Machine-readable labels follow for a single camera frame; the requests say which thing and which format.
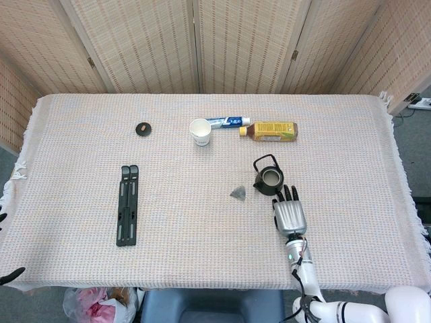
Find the power strip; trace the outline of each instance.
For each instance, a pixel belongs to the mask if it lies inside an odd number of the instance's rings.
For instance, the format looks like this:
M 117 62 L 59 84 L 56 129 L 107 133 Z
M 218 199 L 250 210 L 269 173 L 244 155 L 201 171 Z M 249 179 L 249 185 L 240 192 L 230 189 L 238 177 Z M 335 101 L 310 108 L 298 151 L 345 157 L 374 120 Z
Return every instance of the power strip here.
M 415 104 L 409 104 L 410 109 L 431 110 L 431 98 L 422 98 Z

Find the woven tablecloth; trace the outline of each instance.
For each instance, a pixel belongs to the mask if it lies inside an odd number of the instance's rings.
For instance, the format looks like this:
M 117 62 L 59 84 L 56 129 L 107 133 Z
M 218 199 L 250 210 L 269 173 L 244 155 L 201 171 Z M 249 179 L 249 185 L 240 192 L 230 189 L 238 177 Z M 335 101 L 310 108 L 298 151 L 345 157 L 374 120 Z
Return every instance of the woven tablecloth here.
M 199 117 L 298 123 L 294 143 L 218 129 L 194 144 Z M 138 123 L 152 126 L 148 137 Z M 294 288 L 270 196 L 253 161 L 272 153 L 296 185 L 323 289 L 431 288 L 429 245 L 391 116 L 373 96 L 59 94 L 39 99 L 9 182 L 0 276 L 11 286 Z M 121 166 L 139 166 L 136 246 L 117 247 Z M 246 188 L 245 202 L 230 193 Z

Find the woven bamboo screen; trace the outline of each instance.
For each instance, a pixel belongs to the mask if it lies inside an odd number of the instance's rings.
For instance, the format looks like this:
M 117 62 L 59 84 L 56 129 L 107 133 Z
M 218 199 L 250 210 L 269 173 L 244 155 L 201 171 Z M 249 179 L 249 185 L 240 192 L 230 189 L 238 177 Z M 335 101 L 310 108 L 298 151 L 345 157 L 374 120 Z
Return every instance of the woven bamboo screen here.
M 203 93 L 274 93 L 283 82 L 301 0 L 196 0 Z
M 39 95 L 0 58 L 0 145 L 19 152 Z
M 378 95 L 387 90 L 394 95 L 389 112 L 398 113 L 410 92 L 431 82 L 430 18 L 429 0 L 387 1 L 332 92 Z
M 282 93 L 327 94 L 380 0 L 313 1 Z
M 191 3 L 190 7 L 186 0 L 71 3 L 117 92 L 197 92 Z
M 0 50 L 43 94 L 103 91 L 47 0 L 0 0 L 0 25 Z

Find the toothpaste tube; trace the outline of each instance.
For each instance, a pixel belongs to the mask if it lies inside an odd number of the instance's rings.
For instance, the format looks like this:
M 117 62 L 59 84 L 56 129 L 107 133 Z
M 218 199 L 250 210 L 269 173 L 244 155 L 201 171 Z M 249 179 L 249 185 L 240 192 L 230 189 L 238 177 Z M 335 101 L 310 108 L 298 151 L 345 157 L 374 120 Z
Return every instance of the toothpaste tube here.
M 210 118 L 207 120 L 211 124 L 211 129 L 238 128 L 250 125 L 250 118 L 242 116 L 227 116 L 225 118 Z

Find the plastic bag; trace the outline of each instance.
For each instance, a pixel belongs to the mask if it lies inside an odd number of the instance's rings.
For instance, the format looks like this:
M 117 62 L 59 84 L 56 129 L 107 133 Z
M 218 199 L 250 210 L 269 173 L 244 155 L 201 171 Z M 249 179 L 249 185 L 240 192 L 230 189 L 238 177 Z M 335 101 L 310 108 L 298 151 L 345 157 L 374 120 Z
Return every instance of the plastic bag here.
M 115 298 L 108 299 L 105 287 L 68 288 L 63 309 L 73 323 L 131 323 L 140 308 L 143 292 L 137 293 L 132 287 L 125 289 L 128 291 L 127 306 Z

